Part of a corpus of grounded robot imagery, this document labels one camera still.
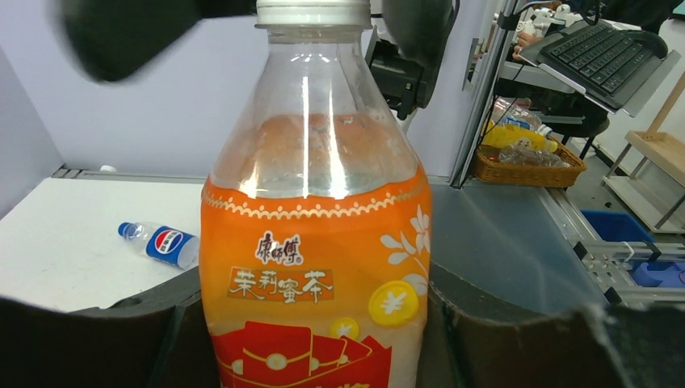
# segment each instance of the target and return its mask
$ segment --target yellow bottle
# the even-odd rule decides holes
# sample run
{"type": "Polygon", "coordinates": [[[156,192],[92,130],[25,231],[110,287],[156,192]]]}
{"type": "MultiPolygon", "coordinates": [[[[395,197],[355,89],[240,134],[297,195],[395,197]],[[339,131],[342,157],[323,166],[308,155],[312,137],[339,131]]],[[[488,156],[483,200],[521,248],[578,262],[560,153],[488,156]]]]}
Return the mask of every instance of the yellow bottle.
{"type": "Polygon", "coordinates": [[[524,146],[530,150],[545,150],[555,152],[559,145],[555,141],[546,139],[544,136],[523,129],[514,124],[499,124],[495,126],[490,121],[483,138],[485,146],[504,148],[513,144],[524,146]]]}

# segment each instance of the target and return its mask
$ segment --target blue bin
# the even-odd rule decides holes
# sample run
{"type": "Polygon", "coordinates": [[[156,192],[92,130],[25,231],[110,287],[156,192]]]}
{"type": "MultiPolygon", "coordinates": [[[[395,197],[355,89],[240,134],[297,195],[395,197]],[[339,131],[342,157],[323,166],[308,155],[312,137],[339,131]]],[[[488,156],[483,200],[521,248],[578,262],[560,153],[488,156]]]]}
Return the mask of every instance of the blue bin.
{"type": "Polygon", "coordinates": [[[685,264],[668,261],[636,262],[630,275],[642,287],[685,289],[685,264]]]}
{"type": "Polygon", "coordinates": [[[604,241],[654,242],[654,238],[630,214],[582,210],[582,215],[604,241]]]}

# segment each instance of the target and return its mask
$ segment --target red envelope graphic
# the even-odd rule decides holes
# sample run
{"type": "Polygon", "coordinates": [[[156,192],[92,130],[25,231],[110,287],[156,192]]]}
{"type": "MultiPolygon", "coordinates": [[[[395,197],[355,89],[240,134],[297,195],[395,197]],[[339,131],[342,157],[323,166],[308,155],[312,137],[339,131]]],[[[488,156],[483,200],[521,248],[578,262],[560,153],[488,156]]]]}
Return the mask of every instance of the red envelope graphic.
{"type": "Polygon", "coordinates": [[[371,336],[362,339],[362,344],[370,347],[373,352],[375,352],[376,350],[385,349],[385,348],[383,348],[383,345],[379,344],[378,341],[373,339],[373,337],[371,337],[371,336]]]}
{"type": "Polygon", "coordinates": [[[247,322],[243,335],[245,379],[284,386],[309,377],[310,328],[247,322]]]}
{"type": "Polygon", "coordinates": [[[343,351],[344,356],[341,360],[340,365],[345,365],[348,362],[355,362],[357,360],[360,360],[371,355],[372,350],[367,345],[359,343],[353,339],[347,338],[346,336],[342,336],[340,337],[340,339],[345,340],[347,342],[347,346],[345,346],[345,350],[343,351]]]}
{"type": "Polygon", "coordinates": [[[315,335],[312,342],[312,376],[337,368],[346,345],[344,339],[315,335]]]}
{"type": "Polygon", "coordinates": [[[232,331],[224,335],[213,336],[214,352],[219,366],[234,370],[236,374],[242,374],[242,360],[245,355],[242,352],[244,330],[232,331]]]}

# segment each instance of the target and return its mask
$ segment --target chinese characters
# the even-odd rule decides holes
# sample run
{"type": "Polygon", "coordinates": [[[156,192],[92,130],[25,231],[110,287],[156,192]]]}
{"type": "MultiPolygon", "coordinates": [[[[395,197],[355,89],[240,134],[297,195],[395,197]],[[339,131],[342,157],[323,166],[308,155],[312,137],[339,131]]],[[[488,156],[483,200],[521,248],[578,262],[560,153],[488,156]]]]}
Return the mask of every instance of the chinese characters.
{"type": "Polygon", "coordinates": [[[274,271],[233,267],[229,297],[287,305],[333,299],[333,273],[328,270],[274,271]]]}
{"type": "Polygon", "coordinates": [[[262,264],[274,262],[286,267],[302,265],[305,258],[300,253],[300,235],[295,234],[286,238],[283,243],[274,238],[274,234],[267,230],[257,243],[254,257],[259,259],[262,264]]]}
{"type": "Polygon", "coordinates": [[[178,246],[178,236],[181,236],[182,238],[183,234],[173,229],[161,232],[155,239],[155,248],[157,248],[157,251],[163,255],[170,253],[178,246]]]}

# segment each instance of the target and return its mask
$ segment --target pepsi logo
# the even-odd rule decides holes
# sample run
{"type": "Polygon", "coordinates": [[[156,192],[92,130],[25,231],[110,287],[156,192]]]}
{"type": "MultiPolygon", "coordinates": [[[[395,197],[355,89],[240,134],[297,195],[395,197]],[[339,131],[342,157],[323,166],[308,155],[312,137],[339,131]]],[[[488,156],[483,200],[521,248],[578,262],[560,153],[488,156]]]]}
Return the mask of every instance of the pepsi logo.
{"type": "Polygon", "coordinates": [[[173,229],[165,230],[154,239],[154,249],[163,255],[168,255],[179,247],[181,240],[183,240],[183,233],[173,229]]]}

